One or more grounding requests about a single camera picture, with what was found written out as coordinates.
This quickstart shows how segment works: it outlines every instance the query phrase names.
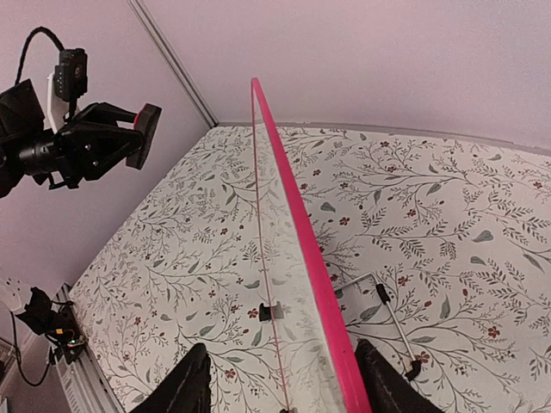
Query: black bracket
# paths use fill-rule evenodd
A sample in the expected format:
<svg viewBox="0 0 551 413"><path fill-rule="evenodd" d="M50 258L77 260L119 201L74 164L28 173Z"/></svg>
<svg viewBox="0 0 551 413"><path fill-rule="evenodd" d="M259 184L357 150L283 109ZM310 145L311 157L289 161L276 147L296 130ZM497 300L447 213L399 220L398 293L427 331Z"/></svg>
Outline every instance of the black bracket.
<svg viewBox="0 0 551 413"><path fill-rule="evenodd" d="M273 307L267 307L264 303L258 307L258 319L261 322L271 320L272 314L274 315L273 318L276 320L283 318L283 306L280 301L277 301Z"/></svg>

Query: pink edge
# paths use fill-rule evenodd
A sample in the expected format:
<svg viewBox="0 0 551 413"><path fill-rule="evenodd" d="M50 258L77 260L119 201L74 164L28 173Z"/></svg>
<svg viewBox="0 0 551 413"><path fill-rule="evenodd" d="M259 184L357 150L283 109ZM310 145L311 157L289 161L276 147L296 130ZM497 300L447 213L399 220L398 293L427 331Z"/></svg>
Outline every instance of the pink edge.
<svg viewBox="0 0 551 413"><path fill-rule="evenodd" d="M291 170L283 143L277 132L276 123L269 111L268 102L264 96L262 86L257 78L251 80L252 91L257 95L269 140L274 150L275 161L282 178L283 189L287 196L289 208L293 215L294 226L299 237L300 247L312 284L319 316L324 326L325 339L331 353L338 382L343 393L344 405L349 413L373 413L369 404L368 395L362 380L362 375L356 363L354 350L344 321L341 316L337 297L333 292L331 281L318 241L310 225L310 219L304 208L299 188Z"/></svg>

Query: metal frame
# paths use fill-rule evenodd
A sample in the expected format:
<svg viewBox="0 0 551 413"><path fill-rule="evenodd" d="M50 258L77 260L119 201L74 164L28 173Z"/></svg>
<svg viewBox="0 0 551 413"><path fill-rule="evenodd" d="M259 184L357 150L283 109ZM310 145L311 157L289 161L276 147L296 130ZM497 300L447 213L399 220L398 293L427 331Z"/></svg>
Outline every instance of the metal frame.
<svg viewBox="0 0 551 413"><path fill-rule="evenodd" d="M218 126L219 122L218 119L216 119L214 112L199 92L197 85L191 79L191 76L184 67L182 61L178 58L177 53L174 51L174 48L164 35L161 28L155 22L155 19L153 19L151 12L145 6L143 0L127 1L136 17L138 17L139 22L142 24L147 34L149 34L149 37L151 37L153 43L163 56L164 61L166 61L174 73L174 76L176 76L176 80L188 94L189 99L191 99L205 123L207 123L207 125L211 128Z"/></svg>

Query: clear acrylic panel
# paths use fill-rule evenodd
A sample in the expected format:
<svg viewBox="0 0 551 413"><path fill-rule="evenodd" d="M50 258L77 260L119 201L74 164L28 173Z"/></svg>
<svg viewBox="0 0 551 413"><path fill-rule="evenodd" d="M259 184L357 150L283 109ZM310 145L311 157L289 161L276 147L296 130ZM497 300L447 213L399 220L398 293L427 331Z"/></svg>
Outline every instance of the clear acrylic panel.
<svg viewBox="0 0 551 413"><path fill-rule="evenodd" d="M288 410L369 413L337 299L257 79L251 99L266 305Z"/></svg>

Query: floral tablecloth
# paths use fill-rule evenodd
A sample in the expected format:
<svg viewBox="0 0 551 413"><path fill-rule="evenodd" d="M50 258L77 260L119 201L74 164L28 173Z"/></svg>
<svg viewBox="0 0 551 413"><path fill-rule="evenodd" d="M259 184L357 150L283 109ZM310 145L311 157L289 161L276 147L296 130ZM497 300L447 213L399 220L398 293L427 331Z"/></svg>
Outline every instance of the floral tablecloth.
<svg viewBox="0 0 551 413"><path fill-rule="evenodd" d="M551 411L551 159L455 140L281 128L335 287L387 285L423 371L412 385L449 412ZM186 155L71 292L126 410L196 342L213 359L213 411L284 405L273 330L258 321L251 129L219 127ZM370 280L339 295L350 340L401 372L404 344ZM316 346L293 326L303 385ZM323 392L310 411L323 411Z"/></svg>

